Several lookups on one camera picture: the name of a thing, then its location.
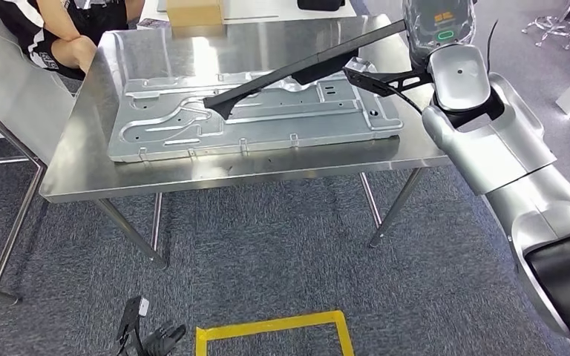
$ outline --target black bar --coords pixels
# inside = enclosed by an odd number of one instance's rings
[[[268,85],[274,84],[279,80],[285,79],[286,77],[296,74],[308,67],[329,61],[338,56],[343,56],[344,54],[353,52],[360,47],[369,45],[380,39],[384,39],[403,31],[405,31],[404,20],[394,22],[388,26],[383,26],[369,33],[355,37],[354,39],[338,44],[335,47],[331,47],[327,50],[323,50],[322,52],[308,56],[301,61],[279,68],[270,74],[260,76],[257,79],[253,79],[250,82],[244,83],[222,94],[204,98],[204,107],[212,109],[220,114],[224,119],[228,119],[232,108],[246,96],[258,93]]]
[[[346,74],[351,85],[383,97],[393,95],[396,92],[402,93],[433,82],[431,75],[424,70],[410,70],[409,72],[401,73],[371,73],[358,72],[345,67],[344,74]],[[408,79],[414,78],[419,80],[405,84]]]

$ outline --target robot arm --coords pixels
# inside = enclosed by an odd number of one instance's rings
[[[471,1],[434,2],[404,2],[412,62],[426,66],[435,87],[422,114],[425,130],[473,192],[486,197],[539,315],[570,338],[570,183],[553,166],[556,157],[543,141],[538,118],[503,77],[487,73],[479,50],[466,44],[473,20],[463,17],[472,17]],[[427,10],[420,12],[419,6]],[[444,6],[451,9],[447,17],[459,13],[461,18],[442,24],[437,33],[450,28],[459,35],[450,37],[452,42],[434,40],[440,46],[429,48],[423,44],[431,43],[425,40],[436,26],[423,32],[419,25],[429,7],[441,11]],[[491,118],[487,125],[456,130],[482,114]]]

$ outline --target black clamp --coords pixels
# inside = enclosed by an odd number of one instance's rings
[[[383,97],[396,94],[397,92],[402,93],[405,90],[427,83],[433,83],[433,78],[425,70],[410,70],[401,73],[371,73],[344,67],[343,71],[351,85]]]
[[[117,356],[166,356],[186,334],[186,326],[174,328],[171,321],[167,321],[141,342],[140,319],[147,314],[148,307],[149,302],[141,296],[134,297],[125,304],[117,333]]]

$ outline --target table leg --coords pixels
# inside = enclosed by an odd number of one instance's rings
[[[123,215],[117,210],[117,208],[112,205],[112,203],[108,199],[100,199],[94,201],[99,208],[101,208],[108,217],[113,221],[113,223],[123,231],[125,236],[130,240],[134,245],[138,247],[147,257],[149,257],[150,261],[154,261],[159,266],[165,268],[167,263],[165,260],[158,254],[156,251],[141,237],[141,235],[134,230],[132,225],[124,218]]]
[[[399,213],[399,211],[407,201],[407,198],[410,197],[410,194],[412,194],[414,187],[416,187],[416,183],[419,182],[424,172],[425,172],[424,168],[414,168],[412,170],[412,173],[407,178],[407,182],[405,182],[405,185],[403,185],[403,189],[401,189],[399,195],[396,197],[394,203],[390,207],[390,211],[387,212],[385,218],[383,219],[381,226],[375,231],[373,238],[370,239],[370,242],[368,243],[369,247],[375,248],[379,245],[381,239],[383,238],[386,231],[390,227],[392,220],[394,220],[396,215]]]
[[[158,250],[158,233],[160,231],[160,212],[163,209],[163,193],[156,193],[154,201],[154,221],[151,224],[151,247]]]
[[[377,203],[375,202],[373,191],[370,189],[370,184],[368,183],[368,177],[364,172],[361,172],[359,174],[359,179],[361,180],[361,185],[364,187],[366,200],[368,200],[368,206],[370,207],[370,212],[373,214],[373,219],[375,220],[375,227],[379,228],[379,226],[381,226],[381,215],[379,214],[379,210],[377,209]]]

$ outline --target person's arm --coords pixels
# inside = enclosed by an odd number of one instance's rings
[[[38,0],[40,16],[45,21],[45,28],[65,41],[80,37],[73,20],[60,0]]]

